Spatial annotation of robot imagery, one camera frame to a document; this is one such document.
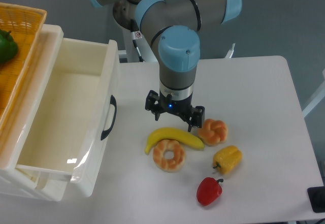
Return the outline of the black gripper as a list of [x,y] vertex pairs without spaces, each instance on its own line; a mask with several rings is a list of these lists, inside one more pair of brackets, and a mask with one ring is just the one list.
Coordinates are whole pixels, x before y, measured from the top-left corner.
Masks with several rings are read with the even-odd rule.
[[192,94],[183,100],[177,101],[165,97],[162,93],[158,95],[154,90],[150,90],[145,101],[145,110],[154,114],[155,121],[159,120],[160,114],[169,113],[185,119],[188,124],[188,132],[193,127],[201,128],[205,121],[205,107],[191,105]]

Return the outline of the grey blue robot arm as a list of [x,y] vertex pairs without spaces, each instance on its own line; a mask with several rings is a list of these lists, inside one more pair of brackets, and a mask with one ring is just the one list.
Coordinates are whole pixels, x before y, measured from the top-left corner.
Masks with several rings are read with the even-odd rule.
[[201,128],[205,108],[191,104],[201,56],[198,32],[236,18],[242,0],[183,0],[176,4],[165,0],[90,0],[95,7],[120,1],[126,3],[126,18],[143,35],[159,64],[159,92],[149,92],[145,109],[155,118],[169,113],[190,128]]

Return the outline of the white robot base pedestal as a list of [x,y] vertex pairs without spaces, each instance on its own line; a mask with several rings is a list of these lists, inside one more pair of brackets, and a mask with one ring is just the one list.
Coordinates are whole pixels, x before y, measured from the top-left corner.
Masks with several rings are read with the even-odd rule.
[[130,31],[123,27],[121,29],[127,62],[139,62],[139,56],[145,62],[157,62],[149,44],[140,31]]

